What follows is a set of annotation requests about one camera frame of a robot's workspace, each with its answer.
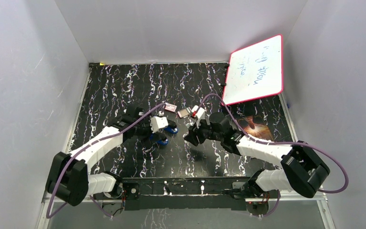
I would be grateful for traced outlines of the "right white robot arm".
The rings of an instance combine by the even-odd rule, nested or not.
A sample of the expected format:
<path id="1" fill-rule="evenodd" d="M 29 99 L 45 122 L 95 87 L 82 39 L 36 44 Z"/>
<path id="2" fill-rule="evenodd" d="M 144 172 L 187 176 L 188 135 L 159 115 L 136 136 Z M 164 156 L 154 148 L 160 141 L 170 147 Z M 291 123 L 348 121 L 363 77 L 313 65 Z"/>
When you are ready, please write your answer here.
<path id="1" fill-rule="evenodd" d="M 240 187 L 223 191 L 235 198 L 260 198 L 272 190 L 295 191 L 312 198 L 330 174 L 329 167 L 303 142 L 279 145 L 262 139 L 252 139 L 231 126 L 222 113 L 213 113 L 209 121 L 199 119 L 189 127 L 184 140 L 194 146 L 205 140 L 220 142 L 228 153 L 266 161 L 275 170 L 260 169 Z"/>

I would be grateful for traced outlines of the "blue stapler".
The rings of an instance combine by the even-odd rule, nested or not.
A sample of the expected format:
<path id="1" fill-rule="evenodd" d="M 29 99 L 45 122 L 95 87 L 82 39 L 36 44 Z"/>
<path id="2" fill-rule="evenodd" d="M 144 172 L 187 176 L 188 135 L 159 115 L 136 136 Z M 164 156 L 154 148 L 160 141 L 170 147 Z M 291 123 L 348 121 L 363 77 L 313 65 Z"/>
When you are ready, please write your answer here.
<path id="1" fill-rule="evenodd" d="M 164 128 L 164 131 L 171 134 L 176 134 L 178 133 L 178 128 L 177 125 L 168 125 L 167 127 Z"/>
<path id="2" fill-rule="evenodd" d="M 157 144 L 163 145 L 163 146 L 168 144 L 167 136 L 163 133 L 153 133 L 150 136 L 149 140 L 152 143 L 157 143 Z"/>

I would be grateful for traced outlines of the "red white staple box sleeve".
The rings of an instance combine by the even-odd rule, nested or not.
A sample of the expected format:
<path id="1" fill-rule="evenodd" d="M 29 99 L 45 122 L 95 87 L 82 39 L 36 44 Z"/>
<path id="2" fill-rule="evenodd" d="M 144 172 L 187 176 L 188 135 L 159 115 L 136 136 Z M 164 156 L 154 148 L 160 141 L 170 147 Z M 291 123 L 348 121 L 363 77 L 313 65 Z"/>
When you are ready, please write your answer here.
<path id="1" fill-rule="evenodd" d="M 177 106 L 173 105 L 173 104 L 170 104 L 170 103 L 166 103 L 164 110 L 168 111 L 168 112 L 175 113 L 177 111 Z"/>

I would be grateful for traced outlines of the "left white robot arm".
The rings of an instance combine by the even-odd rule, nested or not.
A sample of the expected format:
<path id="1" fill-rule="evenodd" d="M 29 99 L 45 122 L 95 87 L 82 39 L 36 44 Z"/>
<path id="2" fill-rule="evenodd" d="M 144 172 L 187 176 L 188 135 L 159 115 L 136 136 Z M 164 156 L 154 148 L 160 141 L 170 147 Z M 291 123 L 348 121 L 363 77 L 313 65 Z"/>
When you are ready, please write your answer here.
<path id="1" fill-rule="evenodd" d="M 150 138 L 167 125 L 165 116 L 144 113 L 139 107 L 128 107 L 124 114 L 109 121 L 98 135 L 84 145 L 54 156 L 46 192 L 71 206 L 80 204 L 87 196 L 100 193 L 109 198 L 119 198 L 123 193 L 122 179 L 111 172 L 91 174 L 92 167 L 130 138 Z"/>

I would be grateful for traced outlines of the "staple box tray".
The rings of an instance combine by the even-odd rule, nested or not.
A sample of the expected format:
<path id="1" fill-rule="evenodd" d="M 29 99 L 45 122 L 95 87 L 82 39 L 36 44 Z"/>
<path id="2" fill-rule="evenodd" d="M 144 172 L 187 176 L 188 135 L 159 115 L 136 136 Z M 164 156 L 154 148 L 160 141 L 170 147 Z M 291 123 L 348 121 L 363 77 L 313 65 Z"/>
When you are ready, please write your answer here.
<path id="1" fill-rule="evenodd" d="M 189 117 L 191 114 L 192 114 L 192 109 L 187 107 L 187 108 L 184 108 L 182 110 L 179 110 L 177 112 L 179 118 L 186 118 L 186 117 Z"/>

